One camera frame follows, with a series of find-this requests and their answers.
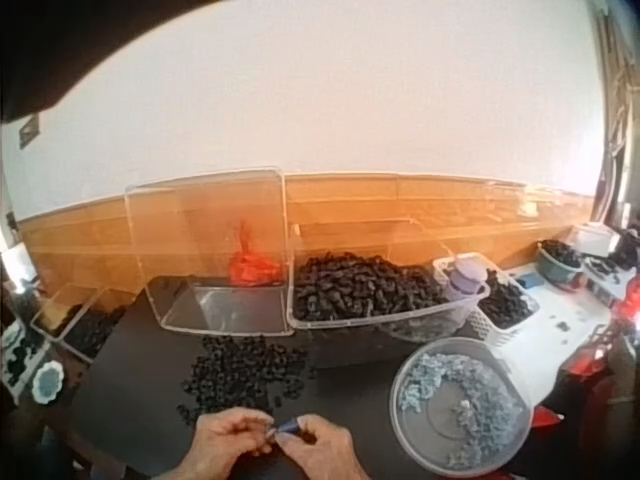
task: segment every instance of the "blue object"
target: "blue object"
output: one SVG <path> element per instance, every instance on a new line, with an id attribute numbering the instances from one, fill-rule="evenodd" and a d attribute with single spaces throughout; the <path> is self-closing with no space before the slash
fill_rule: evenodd
<path id="1" fill-rule="evenodd" d="M 535 272 L 525 273 L 524 275 L 515 277 L 515 281 L 518 282 L 525 290 L 529 290 L 533 287 L 539 287 L 544 284 L 543 278 Z"/>
<path id="2" fill-rule="evenodd" d="M 276 428 L 275 433 L 288 433 L 290 435 L 300 435 L 301 429 L 297 418 L 292 418 Z"/>

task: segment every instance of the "table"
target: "table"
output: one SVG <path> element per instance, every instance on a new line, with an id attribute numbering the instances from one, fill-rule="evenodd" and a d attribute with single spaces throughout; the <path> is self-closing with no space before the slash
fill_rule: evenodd
<path id="1" fill-rule="evenodd" d="M 530 271 L 532 266 L 514 273 Z M 552 390 L 560 365 L 609 320 L 608 310 L 588 292 L 567 294 L 544 284 L 530 290 L 541 309 L 531 332 L 503 347 L 526 380 L 534 404 Z M 570 328 L 563 331 L 558 323 Z M 335 351 L 345 354 L 370 338 L 347 339 Z M 274 342 L 295 345 L 297 332 Z M 405 345 L 391 359 L 359 366 L 320 370 L 302 397 L 285 401 L 275 411 L 278 421 L 316 412 L 349 428 L 364 468 L 374 478 L 429 478 L 396 442 L 388 416 L 393 377 L 416 347 Z M 175 412 L 189 401 L 180 389 L 190 365 L 202 352 L 200 338 L 163 330 L 156 323 L 146 295 L 139 295 L 104 346 L 79 389 L 71 410 L 71 428 L 96 447 L 149 475 L 175 466 L 187 451 L 192 431 Z M 300 478 L 283 457 L 242 463 L 242 478 Z"/>

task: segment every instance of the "finger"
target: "finger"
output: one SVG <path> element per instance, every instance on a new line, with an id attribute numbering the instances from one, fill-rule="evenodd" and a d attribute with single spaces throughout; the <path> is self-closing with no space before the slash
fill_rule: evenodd
<path id="1" fill-rule="evenodd" d="M 303 465 L 305 460 L 309 458 L 308 449 L 313 448 L 299 437 L 288 433 L 276 433 L 275 440 L 282 451 L 299 465 Z"/>
<path id="2" fill-rule="evenodd" d="M 249 423 L 261 423 L 268 426 L 273 424 L 273 417 L 260 410 L 236 407 L 220 413 L 202 415 L 198 419 L 199 426 L 210 428 L 219 433 L 243 430 Z"/>
<path id="3" fill-rule="evenodd" d="M 261 450 L 267 444 L 264 434 L 258 432 L 242 432 L 230 435 L 227 439 L 229 448 L 238 456 L 254 450 Z"/>
<path id="4" fill-rule="evenodd" d="M 326 418 L 314 414 L 298 417 L 298 425 L 300 425 L 300 430 L 310 433 L 317 439 L 327 437 L 338 429 L 337 425 L 334 425 Z"/>
<path id="5" fill-rule="evenodd" d="M 235 430 L 238 432 L 242 432 L 244 430 L 254 430 L 256 432 L 267 432 L 270 425 L 265 424 L 264 422 L 256 422 L 254 420 L 243 420 L 234 426 Z"/>
<path id="6" fill-rule="evenodd" d="M 251 408 L 235 407 L 224 412 L 216 414 L 220 420 L 232 425 L 245 423 L 261 423 L 263 425 L 271 425 L 273 423 L 273 417 L 260 410 L 253 410 Z"/>

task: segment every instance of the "person's left hand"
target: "person's left hand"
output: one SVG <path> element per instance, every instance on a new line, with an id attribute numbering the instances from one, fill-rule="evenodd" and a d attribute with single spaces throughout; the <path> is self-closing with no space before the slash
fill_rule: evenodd
<path id="1" fill-rule="evenodd" d="M 267 430 L 272 424 L 271 416 L 248 408 L 202 415 L 187 455 L 157 480 L 224 480 L 240 455 L 271 452 Z"/>

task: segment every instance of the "hand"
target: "hand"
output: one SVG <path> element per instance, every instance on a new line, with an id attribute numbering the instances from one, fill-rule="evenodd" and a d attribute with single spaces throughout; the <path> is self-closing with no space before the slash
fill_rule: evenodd
<path id="1" fill-rule="evenodd" d="M 202 415 L 182 463 L 157 480 L 224 480 L 240 455 L 271 452 L 267 430 L 272 424 L 271 416 L 248 408 Z"/>
<path id="2" fill-rule="evenodd" d="M 275 439 L 310 480 L 368 480 L 356 458 L 349 430 L 318 415 L 298 417 L 298 424 L 304 434 L 315 437 L 314 444 L 286 433 L 278 433 Z"/>

